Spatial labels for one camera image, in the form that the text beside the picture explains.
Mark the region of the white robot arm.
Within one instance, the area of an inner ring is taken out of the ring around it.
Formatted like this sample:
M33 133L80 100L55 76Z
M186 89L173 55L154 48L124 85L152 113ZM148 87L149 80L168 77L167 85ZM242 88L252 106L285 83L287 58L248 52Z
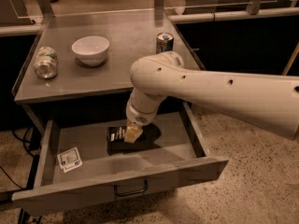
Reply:
M168 51L138 59L130 70L134 89L126 106L124 140L133 143L168 96L243 120L270 133L299 135L299 78L208 72L184 67Z

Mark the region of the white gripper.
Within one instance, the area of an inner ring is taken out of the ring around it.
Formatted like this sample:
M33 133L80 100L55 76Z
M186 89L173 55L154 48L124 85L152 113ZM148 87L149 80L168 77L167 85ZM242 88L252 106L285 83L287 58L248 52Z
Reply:
M126 106L126 117L130 121L126 125L126 132L124 141L127 143L134 143L143 133L141 126L147 126L152 123L154 113L142 113L136 110L130 102Z

